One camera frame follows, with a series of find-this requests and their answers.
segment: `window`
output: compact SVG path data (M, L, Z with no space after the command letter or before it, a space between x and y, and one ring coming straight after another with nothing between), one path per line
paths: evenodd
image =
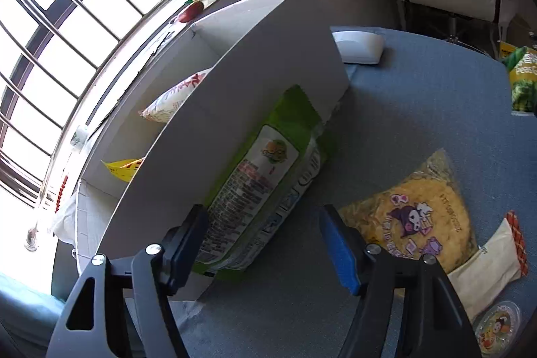
M0 0L3 188L34 206L44 186L51 203L69 130L100 123L185 1Z

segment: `white device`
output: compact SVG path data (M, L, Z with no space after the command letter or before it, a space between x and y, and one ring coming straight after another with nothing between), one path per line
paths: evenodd
M350 64L378 64L384 50L382 35L364 31L332 33L343 62Z

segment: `screw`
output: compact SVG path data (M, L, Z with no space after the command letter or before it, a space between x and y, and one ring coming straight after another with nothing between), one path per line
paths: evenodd
M379 245L367 245L366 251L369 255L378 255L382 249Z
M436 257L434 255L431 255L430 253L426 253L423 256L423 261L425 262L425 264L432 265L436 263Z
M147 255L157 255L161 249L162 247L160 247L160 245L153 243L152 245L146 247L146 253Z
M93 266L100 266L105 261L106 257L101 253L98 253L91 259L91 263L93 264Z

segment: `round plastic container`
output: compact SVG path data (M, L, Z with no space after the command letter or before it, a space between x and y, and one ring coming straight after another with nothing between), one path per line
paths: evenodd
M503 301L490 307L475 329L483 357L503 356L515 340L519 327L520 309L515 303Z

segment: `white shelf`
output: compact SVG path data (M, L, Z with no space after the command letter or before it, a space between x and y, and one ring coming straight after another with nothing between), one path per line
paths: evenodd
M79 274L96 254L118 199L79 181L76 190L75 250Z
M315 0L243 0L195 22L148 63L82 172L80 266L97 251L111 259L134 255L179 226L289 87L300 85L323 121L330 118L348 78L321 17ZM210 67L166 125L139 116L164 91ZM128 185L101 162L141 157ZM191 273L175 299L197 299L211 280Z

